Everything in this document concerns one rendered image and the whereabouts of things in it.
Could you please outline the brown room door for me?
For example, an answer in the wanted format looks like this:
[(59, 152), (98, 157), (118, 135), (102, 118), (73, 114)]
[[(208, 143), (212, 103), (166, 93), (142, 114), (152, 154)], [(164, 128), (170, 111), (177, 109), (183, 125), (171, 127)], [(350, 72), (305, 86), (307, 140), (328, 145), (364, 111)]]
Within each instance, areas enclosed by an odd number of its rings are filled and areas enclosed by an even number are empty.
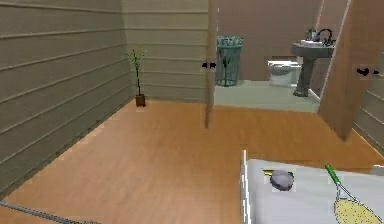
[(384, 0), (348, 0), (321, 93), (319, 116), (346, 140), (384, 51)]
[(216, 19), (216, 0), (208, 0), (208, 28), (206, 40), (206, 106), (204, 119), (204, 126), (206, 129), (209, 128), (211, 111), (214, 105), (215, 68), (213, 67), (213, 64), (216, 62)]

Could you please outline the potted green house plant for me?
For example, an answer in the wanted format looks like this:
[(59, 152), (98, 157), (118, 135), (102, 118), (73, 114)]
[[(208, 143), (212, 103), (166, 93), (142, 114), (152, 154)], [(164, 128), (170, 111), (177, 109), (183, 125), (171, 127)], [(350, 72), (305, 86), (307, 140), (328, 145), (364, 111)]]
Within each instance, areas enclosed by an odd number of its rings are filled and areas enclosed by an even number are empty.
[(140, 84), (141, 61), (144, 58), (145, 50), (138, 51), (138, 50), (132, 49), (130, 52), (126, 53), (126, 55), (128, 57), (129, 62), (135, 68), (135, 74), (136, 74), (135, 104), (137, 107), (145, 107), (146, 106), (146, 98), (145, 98), (145, 95), (141, 91), (141, 84)]

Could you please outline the white toilet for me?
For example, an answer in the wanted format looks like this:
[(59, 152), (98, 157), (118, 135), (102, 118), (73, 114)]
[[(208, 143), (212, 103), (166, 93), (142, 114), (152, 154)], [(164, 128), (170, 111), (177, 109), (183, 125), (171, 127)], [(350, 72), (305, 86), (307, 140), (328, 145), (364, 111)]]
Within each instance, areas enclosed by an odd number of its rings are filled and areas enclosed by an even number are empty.
[(298, 81), (301, 65), (295, 61), (268, 61), (269, 82), (274, 86), (290, 87)]

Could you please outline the grey round alarm clock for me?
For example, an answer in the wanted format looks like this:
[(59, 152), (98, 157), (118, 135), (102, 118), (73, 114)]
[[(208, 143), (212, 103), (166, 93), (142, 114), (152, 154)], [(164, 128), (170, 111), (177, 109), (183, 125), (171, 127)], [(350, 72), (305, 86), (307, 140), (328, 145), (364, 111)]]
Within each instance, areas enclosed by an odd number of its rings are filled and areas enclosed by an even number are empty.
[(294, 175), (284, 170), (274, 170), (270, 176), (270, 183), (280, 191), (289, 191), (293, 187)]

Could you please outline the grey bed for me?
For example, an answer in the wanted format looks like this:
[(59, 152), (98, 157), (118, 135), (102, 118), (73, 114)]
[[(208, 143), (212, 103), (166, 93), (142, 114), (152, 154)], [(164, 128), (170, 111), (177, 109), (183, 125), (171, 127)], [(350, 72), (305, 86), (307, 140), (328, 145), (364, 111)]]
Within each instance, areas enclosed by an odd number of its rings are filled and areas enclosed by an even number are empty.
[[(266, 170), (284, 170), (293, 186), (280, 191)], [(384, 220), (384, 175), (338, 170), (342, 184)], [(241, 224), (338, 224), (334, 215), (336, 186), (327, 170), (295, 164), (249, 159), (241, 152)]]

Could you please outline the black sink faucet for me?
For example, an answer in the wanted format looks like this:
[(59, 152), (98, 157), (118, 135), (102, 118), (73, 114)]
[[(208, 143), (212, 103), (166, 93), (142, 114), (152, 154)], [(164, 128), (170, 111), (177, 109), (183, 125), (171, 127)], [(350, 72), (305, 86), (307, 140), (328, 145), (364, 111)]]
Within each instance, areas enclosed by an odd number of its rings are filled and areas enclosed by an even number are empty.
[[(322, 38), (322, 34), (324, 32), (327, 32), (328, 35)], [(321, 42), (324, 46), (330, 47), (333, 46), (335, 43), (335, 40), (333, 39), (333, 31), (329, 28), (321, 29), (317, 32), (316, 40), (318, 42)]]

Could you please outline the grey pedestal sink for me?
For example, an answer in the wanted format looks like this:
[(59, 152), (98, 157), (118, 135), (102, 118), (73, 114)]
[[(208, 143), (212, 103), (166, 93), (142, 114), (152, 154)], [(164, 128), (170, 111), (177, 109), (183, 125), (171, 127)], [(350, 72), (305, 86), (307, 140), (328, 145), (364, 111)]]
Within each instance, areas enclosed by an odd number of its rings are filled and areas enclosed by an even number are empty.
[(301, 43), (293, 43), (291, 45), (291, 53), (295, 56), (303, 58), (298, 83), (295, 91), (293, 92), (294, 96), (308, 96), (310, 82), (316, 60), (321, 58), (331, 58), (334, 49), (334, 46), (324, 46), (323, 44), (319, 44), (316, 46), (305, 46)]

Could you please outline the green-handled tennis racket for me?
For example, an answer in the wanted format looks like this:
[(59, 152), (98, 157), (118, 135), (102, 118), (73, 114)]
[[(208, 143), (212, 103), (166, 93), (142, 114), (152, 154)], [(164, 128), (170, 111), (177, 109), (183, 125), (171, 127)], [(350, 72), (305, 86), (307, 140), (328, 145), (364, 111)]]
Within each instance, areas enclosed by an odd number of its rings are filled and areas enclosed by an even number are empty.
[(330, 164), (326, 164), (325, 169), (336, 187), (333, 213), (338, 224), (384, 224), (379, 215), (343, 185)]

